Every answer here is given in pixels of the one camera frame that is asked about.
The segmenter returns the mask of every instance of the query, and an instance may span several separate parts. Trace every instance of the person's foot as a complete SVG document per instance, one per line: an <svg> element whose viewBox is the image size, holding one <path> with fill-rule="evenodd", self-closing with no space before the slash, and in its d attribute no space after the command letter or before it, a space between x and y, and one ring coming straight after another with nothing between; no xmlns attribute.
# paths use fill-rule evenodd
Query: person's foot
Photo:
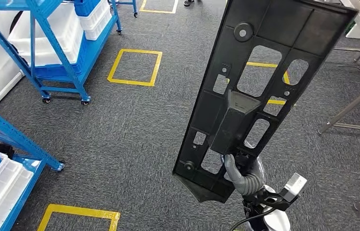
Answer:
<svg viewBox="0 0 360 231"><path fill-rule="evenodd" d="M184 1L184 6L190 6L192 2L194 2L194 0L186 0Z"/></svg>

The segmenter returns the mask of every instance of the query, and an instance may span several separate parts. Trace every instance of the white plastic bin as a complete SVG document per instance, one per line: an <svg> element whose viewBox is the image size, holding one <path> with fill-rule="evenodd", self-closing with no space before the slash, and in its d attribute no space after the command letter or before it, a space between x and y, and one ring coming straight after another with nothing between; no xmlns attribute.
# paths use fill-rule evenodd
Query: white plastic bin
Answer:
<svg viewBox="0 0 360 231"><path fill-rule="evenodd" d="M88 40L97 40L111 18L111 8L108 0L101 0L89 16L79 17L81 26L85 31L85 37Z"/></svg>
<svg viewBox="0 0 360 231"><path fill-rule="evenodd" d="M47 18L51 29L70 63L76 63L81 47L83 29L73 3L62 3ZM8 37L19 54L30 64L30 12L25 11ZM36 66L61 64L38 22L36 22Z"/></svg>
<svg viewBox="0 0 360 231"><path fill-rule="evenodd" d="M98 24L96 24L92 29L85 30L85 37L88 40L97 40L111 18L111 13L109 11L105 12Z"/></svg>
<svg viewBox="0 0 360 231"><path fill-rule="evenodd" d="M73 26L75 31L72 33L74 36L71 36L72 42L69 42L68 47L63 47L62 50L65 53L66 58L69 63L75 64L78 60L79 51L81 49L82 38L84 31L79 24L79 21L75 21ZM30 52L19 52L19 55L23 57L29 65L31 65L31 53ZM51 51L46 52L36 52L36 66L44 66L47 64L62 64L61 60L58 58L58 55L55 53L55 50L51 47Z"/></svg>
<svg viewBox="0 0 360 231"><path fill-rule="evenodd" d="M110 10L111 7L108 3L108 0L100 0L100 2L88 16L79 16L79 21L81 22L83 30L92 30L94 26L101 21L104 13Z"/></svg>
<svg viewBox="0 0 360 231"><path fill-rule="evenodd" d="M21 163L0 154L0 227L20 198L33 173Z"/></svg>

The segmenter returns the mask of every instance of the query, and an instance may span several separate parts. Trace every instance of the black plastic panel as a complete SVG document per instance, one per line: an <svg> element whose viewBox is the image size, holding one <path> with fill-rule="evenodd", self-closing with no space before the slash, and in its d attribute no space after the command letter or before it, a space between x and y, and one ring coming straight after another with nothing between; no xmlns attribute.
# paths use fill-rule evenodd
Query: black plastic panel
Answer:
<svg viewBox="0 0 360 231"><path fill-rule="evenodd" d="M173 170L198 201L224 203L234 190L223 177L223 166L217 174L201 167L208 148L234 154L243 172L244 162L261 153L356 14L351 8L306 0L228 0ZM279 51L282 59L263 93L253 97L236 86L258 45ZM283 74L295 59L309 66L298 84L288 85ZM224 94L213 91L219 74L229 79ZM250 108L233 106L230 95L235 93L243 95L242 101ZM263 111L272 96L286 100L276 116ZM254 148L248 148L244 140L260 118L269 122L269 128ZM197 131L206 135L202 145L193 143Z"/></svg>

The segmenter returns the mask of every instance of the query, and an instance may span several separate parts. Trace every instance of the yellow floor marking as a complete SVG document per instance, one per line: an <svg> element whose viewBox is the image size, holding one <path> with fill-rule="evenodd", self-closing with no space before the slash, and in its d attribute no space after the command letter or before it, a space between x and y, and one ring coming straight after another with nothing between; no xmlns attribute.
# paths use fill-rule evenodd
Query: yellow floor marking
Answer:
<svg viewBox="0 0 360 231"><path fill-rule="evenodd" d="M269 100L268 103L284 105L286 101L283 100Z"/></svg>
<svg viewBox="0 0 360 231"><path fill-rule="evenodd" d="M246 62L246 65L250 66L263 66L263 67L277 67L277 64L265 64L265 63L254 63L254 62Z"/></svg>
<svg viewBox="0 0 360 231"><path fill-rule="evenodd" d="M142 12L149 12L149 13L175 13L177 11L177 4L178 4L178 0L174 0L174 6L173 6L173 10L172 11L154 11L154 10L145 10L145 6L146 6L146 2L147 0L143 0L143 3L140 7L139 11Z"/></svg>
<svg viewBox="0 0 360 231"><path fill-rule="evenodd" d="M94 218L104 218L110 219L111 225L109 227L109 231L116 231L117 229L117 222L120 218L119 212L112 212L107 210L99 210L99 209L91 209L91 208L81 208L81 207L74 207L74 206L67 206L67 205L55 205L49 204L47 210L45 210L44 216L41 219L40 226L38 227L37 231L44 231L48 221L50 220L51 214L55 213L67 213L67 214L74 214L80 216L87 216L87 217L94 217Z"/></svg>
<svg viewBox="0 0 360 231"><path fill-rule="evenodd" d="M154 65L153 73L151 74L150 82L142 82L142 81L133 81L133 80L123 80L123 79L115 79L113 78L113 75L116 72L117 65L120 62L120 59L123 55L123 52L134 52L134 53L144 53L144 54L156 54L157 60L156 64ZM149 86L153 87L154 82L156 81L157 72L159 71L160 62L161 62L161 56L163 55L163 52L161 51L146 51L146 50L134 50L134 49L121 49L119 53L117 54L116 60L112 66L111 71L108 75L108 80L111 83L123 83L123 84L133 84L133 85L141 85L141 86Z"/></svg>
<svg viewBox="0 0 360 231"><path fill-rule="evenodd" d="M277 67L277 64L265 64L265 63L255 63L255 62L246 62L246 65L261 66L261 67L274 67L274 68ZM283 74L283 81L286 84L290 85L289 74L287 73L287 71ZM284 105L285 101L283 101L283 100L269 100L268 103Z"/></svg>

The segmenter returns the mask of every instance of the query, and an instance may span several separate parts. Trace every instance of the blue shelf frame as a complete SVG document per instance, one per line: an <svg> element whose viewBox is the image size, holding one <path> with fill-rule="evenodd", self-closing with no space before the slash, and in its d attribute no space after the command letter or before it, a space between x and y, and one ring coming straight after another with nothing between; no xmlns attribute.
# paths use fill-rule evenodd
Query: blue shelf frame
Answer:
<svg viewBox="0 0 360 231"><path fill-rule="evenodd" d="M137 13L139 13L139 11L137 11L136 0L119 1L119 2L116 2L116 5L132 5L134 16L137 18Z"/></svg>
<svg viewBox="0 0 360 231"><path fill-rule="evenodd" d="M17 130L13 125L4 120L1 116L0 141L26 151L30 156L16 154L13 156L13 160L23 164L27 170L33 172L33 176L27 187L24 189L22 195L0 229L0 231L9 231L17 219L28 196L30 195L31 190L38 180L38 177L40 176L44 166L49 165L53 170L61 171L64 168L64 164L41 149L37 144L26 137L22 132Z"/></svg>
<svg viewBox="0 0 360 231"><path fill-rule="evenodd" d="M53 31L50 28L47 17L62 3L62 0L14 0L12 4L6 5L6 0L0 0L0 10L5 11L14 11L14 10L23 10L31 12L31 21L30 21L30 31L31 31L31 68L21 58L14 47L6 40L3 34L0 33L0 45L5 49L5 51L10 55L10 57L15 61L15 63L20 67L25 76L32 82L32 84L37 88L41 97L43 99L50 99L51 94L49 91L62 91L62 92L71 92L78 93L81 96L81 102L88 103L90 101L90 96L87 94L84 88L84 83L92 69L95 61L97 60L100 51L102 50L109 33L111 32L113 25L116 23L116 31L121 34L122 26L120 23L119 15L116 9L116 3L111 1L113 8L113 17L104 31L102 32L103 37L99 37L96 41L83 41L88 42L89 47L87 49L87 54L84 54L85 59L85 68L83 73L77 74L71 64L69 63L65 53L63 52L59 42L55 38ZM60 81L62 82L71 82L74 84L75 88L57 88L57 87L48 87L43 84L42 78L37 78L35 74L35 21L37 20L38 24L41 26L45 36L48 38L50 44L55 50L55 53L59 57L63 67L67 72L67 76L64 77L49 77L45 80L50 81Z"/></svg>

